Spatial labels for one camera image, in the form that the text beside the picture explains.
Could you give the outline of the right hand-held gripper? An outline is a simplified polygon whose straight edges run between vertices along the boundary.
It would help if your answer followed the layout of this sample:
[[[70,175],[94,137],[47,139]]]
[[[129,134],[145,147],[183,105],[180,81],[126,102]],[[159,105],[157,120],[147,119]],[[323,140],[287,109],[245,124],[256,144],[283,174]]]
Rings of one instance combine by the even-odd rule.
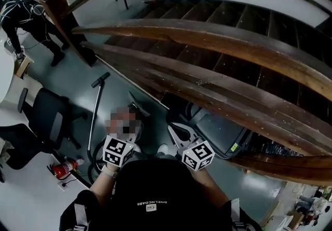
[[[208,141],[197,142],[200,137],[190,126],[174,123],[167,126],[172,143],[177,147],[178,154],[181,156],[181,162],[193,171],[198,171],[208,166],[215,152]],[[181,142],[190,143],[186,148],[182,148]]]

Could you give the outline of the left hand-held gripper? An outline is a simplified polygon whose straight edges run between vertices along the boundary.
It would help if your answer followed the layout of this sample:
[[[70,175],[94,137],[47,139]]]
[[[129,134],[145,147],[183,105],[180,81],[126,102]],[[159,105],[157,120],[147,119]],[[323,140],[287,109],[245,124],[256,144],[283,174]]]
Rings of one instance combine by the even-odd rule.
[[[135,144],[115,139],[108,135],[103,146],[103,161],[122,167],[133,155]]]

